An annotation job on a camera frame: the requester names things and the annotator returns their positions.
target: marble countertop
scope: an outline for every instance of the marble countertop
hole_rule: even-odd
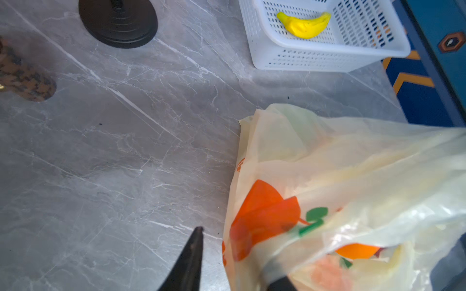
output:
[[[58,85],[42,103],[1,94],[0,290],[156,290],[198,225],[201,290],[228,290],[239,119],[282,102],[405,122],[380,63],[257,70],[237,0],[152,3],[156,38],[124,50],[89,35],[77,0],[0,0],[0,35]]]

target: translucent plastic bag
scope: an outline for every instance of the translucent plastic bag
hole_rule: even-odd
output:
[[[223,238],[233,291],[287,275],[302,291],[432,289],[429,273],[466,232],[466,129],[286,104],[240,124]],[[334,252],[356,243],[394,252],[339,266]]]

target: basket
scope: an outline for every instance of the basket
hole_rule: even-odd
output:
[[[390,0],[239,0],[254,66],[264,70],[349,72],[386,57],[406,57],[410,44]],[[293,36],[277,13],[301,19],[332,14],[317,37]]]

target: black round base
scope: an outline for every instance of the black round base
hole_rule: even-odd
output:
[[[149,0],[79,0],[79,15],[92,36],[118,48],[145,45],[158,28]]]

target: banana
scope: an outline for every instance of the banana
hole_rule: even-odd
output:
[[[324,12],[319,18],[302,20],[283,12],[277,13],[277,18],[292,35],[306,40],[318,36],[329,24],[330,17],[330,13]]]

